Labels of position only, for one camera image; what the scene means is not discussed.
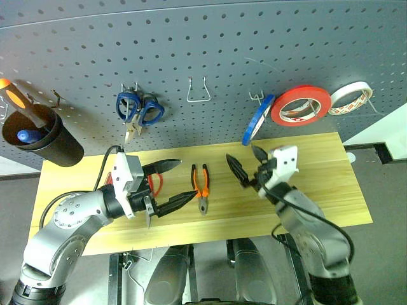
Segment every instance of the light wood surface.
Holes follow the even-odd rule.
[[[266,151],[281,145],[297,145],[300,172],[293,175],[291,185],[314,200],[326,217],[339,226],[372,222],[337,133],[255,140],[253,144]],[[198,181],[202,185],[201,168],[206,163],[210,174],[208,214],[201,216],[198,200],[194,198],[172,214],[160,219],[154,216],[150,229],[147,229],[144,212],[138,213],[134,219],[122,217],[95,234],[84,255],[270,234],[279,222],[273,205],[259,199],[253,189],[240,187],[228,167],[226,153],[236,157],[252,177],[259,163],[251,148],[239,142],[128,153],[138,155],[142,164],[167,158],[182,159],[181,165],[163,174],[164,184],[157,197],[158,204],[165,203],[175,194],[192,190],[190,173],[193,163],[197,164]],[[107,160],[102,182],[113,165],[114,157],[111,155]],[[92,189],[101,161],[102,156],[84,157],[69,168],[44,161],[29,238],[38,231],[41,213],[54,197],[67,191]]]

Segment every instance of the pegboard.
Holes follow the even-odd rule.
[[[165,107],[127,151],[240,141],[258,104],[301,84],[333,93],[354,81],[386,114],[406,101],[405,1],[2,1],[0,76],[56,110],[86,155],[122,144],[120,83],[138,82]],[[209,102],[202,98],[203,76]],[[382,118],[364,105],[301,127],[268,118],[256,139],[338,131],[343,141]],[[42,159],[3,139],[0,155]]]

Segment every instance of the black cup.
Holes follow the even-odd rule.
[[[3,125],[3,138],[7,143],[21,149],[30,151],[56,165],[69,167],[77,164],[83,157],[83,147],[66,130],[60,116],[51,108],[36,104],[35,112],[46,118],[46,128],[36,128],[34,123],[19,112],[13,112]],[[45,135],[41,140],[27,144],[21,142],[17,133],[20,130],[37,130]]]

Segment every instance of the orange pliers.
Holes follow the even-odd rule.
[[[199,212],[201,212],[202,215],[206,215],[206,213],[208,212],[208,195],[209,195],[209,172],[208,172],[208,167],[206,166],[206,164],[202,165],[202,170],[203,170],[203,176],[205,176],[205,185],[202,189],[202,192],[198,188],[197,167],[195,166],[195,164],[192,164],[191,183],[192,183],[192,187],[194,188],[194,190],[198,191],[198,193],[195,197],[198,197]]]

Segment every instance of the screwdriver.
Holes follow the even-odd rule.
[[[0,95],[3,96],[7,104],[13,106],[19,113],[31,120],[37,128],[45,128],[48,124],[46,120],[36,113],[29,99],[6,78],[0,78]]]

